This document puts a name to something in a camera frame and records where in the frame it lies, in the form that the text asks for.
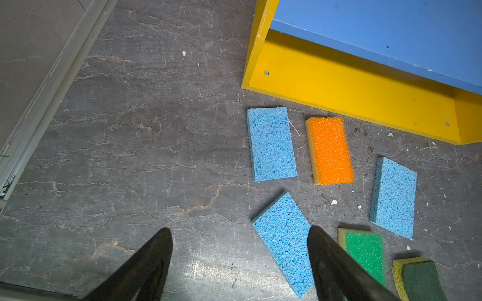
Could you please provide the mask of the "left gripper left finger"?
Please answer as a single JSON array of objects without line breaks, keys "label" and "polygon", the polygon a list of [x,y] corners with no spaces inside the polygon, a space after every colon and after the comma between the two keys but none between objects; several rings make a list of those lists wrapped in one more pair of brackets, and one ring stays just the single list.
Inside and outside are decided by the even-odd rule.
[{"label": "left gripper left finger", "polygon": [[160,300],[173,253],[173,237],[162,228],[84,300]]}]

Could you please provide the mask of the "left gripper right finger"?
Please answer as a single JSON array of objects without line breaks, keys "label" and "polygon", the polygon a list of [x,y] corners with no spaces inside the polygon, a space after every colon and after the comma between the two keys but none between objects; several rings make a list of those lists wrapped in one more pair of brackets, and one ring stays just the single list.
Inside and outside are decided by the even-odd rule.
[{"label": "left gripper right finger", "polygon": [[319,300],[398,300],[321,227],[310,228],[307,247]]}]

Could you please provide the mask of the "bright green sponge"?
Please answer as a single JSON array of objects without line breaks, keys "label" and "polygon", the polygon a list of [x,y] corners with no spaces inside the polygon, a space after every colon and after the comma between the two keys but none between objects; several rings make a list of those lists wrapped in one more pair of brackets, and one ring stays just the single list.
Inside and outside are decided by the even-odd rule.
[{"label": "bright green sponge", "polygon": [[386,286],[384,241],[381,235],[338,228],[338,243],[375,280]]}]

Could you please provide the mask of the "dark green sponge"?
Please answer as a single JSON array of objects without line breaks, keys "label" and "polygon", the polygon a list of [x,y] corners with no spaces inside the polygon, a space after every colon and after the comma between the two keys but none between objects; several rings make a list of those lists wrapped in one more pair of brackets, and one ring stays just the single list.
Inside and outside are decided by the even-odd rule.
[{"label": "dark green sponge", "polygon": [[426,257],[394,260],[392,275],[400,300],[445,300],[435,262]]}]

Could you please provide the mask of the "orange sponge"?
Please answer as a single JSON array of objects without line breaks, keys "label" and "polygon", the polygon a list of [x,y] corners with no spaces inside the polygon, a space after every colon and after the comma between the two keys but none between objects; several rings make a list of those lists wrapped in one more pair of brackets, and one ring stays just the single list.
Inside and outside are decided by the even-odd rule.
[{"label": "orange sponge", "polygon": [[316,185],[353,183],[355,174],[339,117],[312,117],[305,122],[313,179]]}]

